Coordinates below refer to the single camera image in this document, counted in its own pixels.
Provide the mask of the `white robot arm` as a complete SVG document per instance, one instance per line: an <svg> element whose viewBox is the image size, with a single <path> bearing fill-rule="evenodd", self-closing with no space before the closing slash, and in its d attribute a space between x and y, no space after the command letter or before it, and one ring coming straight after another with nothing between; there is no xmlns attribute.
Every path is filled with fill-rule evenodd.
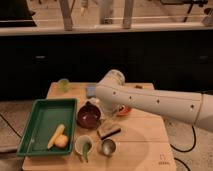
<svg viewBox="0 0 213 171"><path fill-rule="evenodd" d="M133 88L122 72L110 70L96 84L95 96L108 112L126 105L213 132L213 95Z"/></svg>

